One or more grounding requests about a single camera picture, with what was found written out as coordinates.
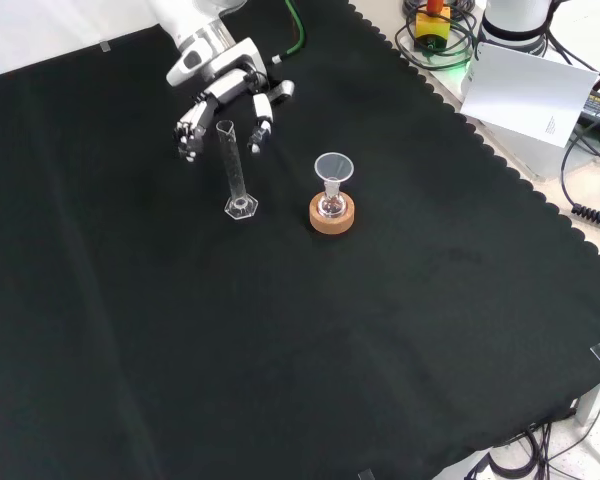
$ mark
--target white table surface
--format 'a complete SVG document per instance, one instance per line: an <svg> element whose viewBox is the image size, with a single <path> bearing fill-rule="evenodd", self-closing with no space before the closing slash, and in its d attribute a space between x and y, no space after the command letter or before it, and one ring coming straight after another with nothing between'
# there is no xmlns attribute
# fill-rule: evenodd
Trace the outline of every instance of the white table surface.
<svg viewBox="0 0 600 480"><path fill-rule="evenodd" d="M349 2L356 7L356 10L365 19L379 28L391 43L394 43L395 33L399 28L404 26L402 0L349 0ZM563 43L567 48L571 49L571 42L564 41ZM576 42L573 45L574 53L581 56L584 60L589 60L593 66L600 68L600 65L597 65L597 63L600 63L600 60L587 58L587 51L582 46L576 48ZM459 111L460 103L449 90L429 72L421 70L421 73L433 85L436 93L442 95L447 103L453 105ZM600 228L571 214L571 205L564 197L559 181L534 182L524 173L524 169L515 163L513 155L506 152L480 122L473 120L470 120L470 122L477 127L478 133L485 138L487 144L494 148L496 154L507 159L509 166L518 170L522 178L529 180L533 184L535 190L544 194L547 202L556 205L562 214L569 217L572 220L573 227L584 233L586 240L593 243L600 252ZM593 164L570 173L567 176L567 185L574 201L600 210L600 161L596 161Z"/></svg>

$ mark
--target table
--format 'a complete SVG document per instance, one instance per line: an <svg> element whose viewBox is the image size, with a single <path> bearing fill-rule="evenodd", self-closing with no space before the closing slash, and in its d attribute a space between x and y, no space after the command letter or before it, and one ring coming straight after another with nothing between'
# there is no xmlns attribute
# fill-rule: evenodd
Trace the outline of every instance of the table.
<svg viewBox="0 0 600 480"><path fill-rule="evenodd" d="M0 478L430 480L600 381L600 257L346 2L303 14L248 224L213 143L173 158L195 85L158 28L0 78ZM227 23L273 48L287 18ZM306 225L332 150L339 238Z"/></svg>
<svg viewBox="0 0 600 480"><path fill-rule="evenodd" d="M387 40L394 42L395 32L404 25L402 0L351 0L351 3L355 5L364 18L380 29ZM567 31L567 29L560 30L563 34ZM573 48L572 45L575 44L574 53L583 55L585 60L588 59L594 66L600 68L600 59L594 58L592 60L586 57L582 50L578 50L575 40L574 42L565 41L564 43L567 48ZM421 73L434 86L436 93L442 95L447 103L453 105L459 111L461 104L456 97L429 72L421 71ZM584 234L585 240L593 243L600 252L600 228L571 214L571 205L564 198L560 183L557 180L550 182L534 181L525 173L525 169L515 161L513 155L498 143L493 134L481 122L476 120L470 120L470 122L476 126L478 132L496 150L497 154L507 159L507 164L516 169L522 178L532 182L534 189L545 195L548 202L558 206L560 212L571 219L574 228L580 230ZM574 199L577 199L578 203L600 210L600 161L572 172L567 176L567 183L569 192Z"/></svg>

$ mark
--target white paper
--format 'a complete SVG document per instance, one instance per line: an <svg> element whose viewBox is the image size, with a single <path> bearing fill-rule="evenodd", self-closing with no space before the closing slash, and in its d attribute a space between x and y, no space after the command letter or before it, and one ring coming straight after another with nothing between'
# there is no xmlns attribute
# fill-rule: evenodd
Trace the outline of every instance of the white paper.
<svg viewBox="0 0 600 480"><path fill-rule="evenodd" d="M597 74L481 43L461 113L564 147Z"/></svg>

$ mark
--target floor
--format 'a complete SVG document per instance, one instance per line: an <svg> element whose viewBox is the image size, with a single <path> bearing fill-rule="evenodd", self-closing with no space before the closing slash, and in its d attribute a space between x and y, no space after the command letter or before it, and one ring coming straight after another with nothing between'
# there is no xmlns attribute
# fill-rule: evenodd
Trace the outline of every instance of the floor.
<svg viewBox="0 0 600 480"><path fill-rule="evenodd" d="M586 433L574 418L556 423L553 426L549 455L554 455L577 442ZM529 443L526 440L511 446L495 449L491 455L496 463L505 468L518 468L529 460ZM582 480L600 480L600 418L587 439L573 450L551 462L556 468ZM534 474L526 477L532 479ZM564 475L551 471L554 479L568 479ZM479 480L498 480L491 469L487 468L478 476Z"/></svg>

